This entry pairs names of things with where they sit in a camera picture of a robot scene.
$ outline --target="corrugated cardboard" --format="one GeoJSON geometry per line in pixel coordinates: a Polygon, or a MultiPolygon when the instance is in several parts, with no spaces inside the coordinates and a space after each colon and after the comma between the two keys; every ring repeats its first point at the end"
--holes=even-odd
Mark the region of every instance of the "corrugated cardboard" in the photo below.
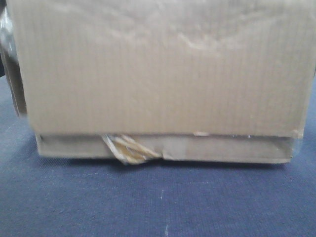
{"type": "MultiPolygon", "coordinates": [[[[148,145],[162,139],[172,150],[187,134],[303,136],[316,63],[314,0],[7,3],[29,121],[42,137],[165,134],[148,145]]],[[[207,142],[189,140],[189,151],[201,149],[198,160],[218,160],[207,142]]],[[[77,156],[76,141],[61,154],[77,156]]],[[[58,149],[39,140],[44,155],[58,149]]],[[[221,161],[257,161],[224,150],[221,161]]],[[[267,150],[261,156],[284,159],[267,150]]]]}

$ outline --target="blue tablecloth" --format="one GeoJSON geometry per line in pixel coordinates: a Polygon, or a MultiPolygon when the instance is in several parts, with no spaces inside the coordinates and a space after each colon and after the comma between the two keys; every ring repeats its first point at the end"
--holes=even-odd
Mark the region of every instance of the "blue tablecloth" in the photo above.
{"type": "Polygon", "coordinates": [[[41,158],[0,79],[1,237],[315,237],[316,83],[286,165],[41,158]]]}

